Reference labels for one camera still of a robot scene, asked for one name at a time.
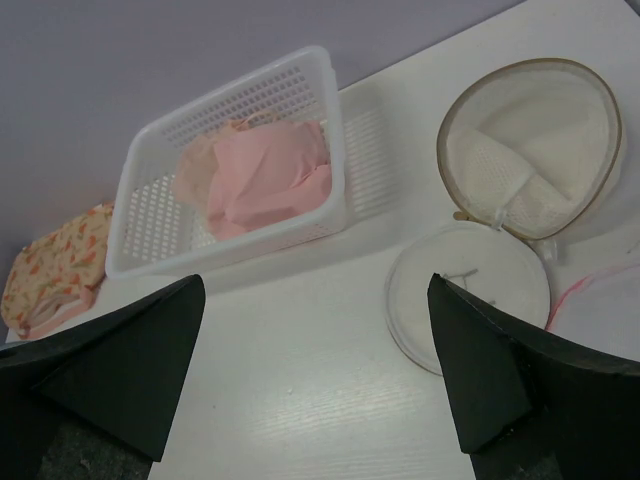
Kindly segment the pink bra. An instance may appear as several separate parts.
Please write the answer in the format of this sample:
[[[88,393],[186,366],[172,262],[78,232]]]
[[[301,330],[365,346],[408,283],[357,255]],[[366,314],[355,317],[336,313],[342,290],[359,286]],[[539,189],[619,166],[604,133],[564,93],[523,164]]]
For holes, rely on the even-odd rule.
[[[214,151],[206,219],[219,241],[311,212],[331,193],[330,155],[316,121],[263,124]]]

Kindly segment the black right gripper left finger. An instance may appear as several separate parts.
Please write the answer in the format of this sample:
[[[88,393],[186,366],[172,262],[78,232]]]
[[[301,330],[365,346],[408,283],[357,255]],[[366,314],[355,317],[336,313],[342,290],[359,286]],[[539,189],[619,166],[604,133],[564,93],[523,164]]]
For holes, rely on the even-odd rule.
[[[2,478],[35,478],[68,420],[161,461],[205,304],[202,278],[189,275],[71,329],[3,347]]]

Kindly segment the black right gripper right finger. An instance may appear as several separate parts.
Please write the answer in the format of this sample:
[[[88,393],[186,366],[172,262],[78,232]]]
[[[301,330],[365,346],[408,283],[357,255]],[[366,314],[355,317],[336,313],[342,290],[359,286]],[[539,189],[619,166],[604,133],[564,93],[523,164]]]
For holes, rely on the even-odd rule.
[[[438,274],[427,300],[476,478],[638,478],[638,362],[535,327]]]

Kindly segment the tan-trimmed white laundry bag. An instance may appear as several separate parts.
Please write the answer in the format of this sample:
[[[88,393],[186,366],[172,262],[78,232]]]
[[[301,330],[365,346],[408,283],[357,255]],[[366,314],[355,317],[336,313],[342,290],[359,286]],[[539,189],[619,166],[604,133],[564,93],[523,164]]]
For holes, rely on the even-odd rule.
[[[453,219],[405,248],[385,282],[389,332],[414,364],[440,375],[427,290],[439,275],[545,328],[546,265],[619,181],[626,132],[611,87],[590,67],[534,58],[501,67],[453,102],[436,138]]]

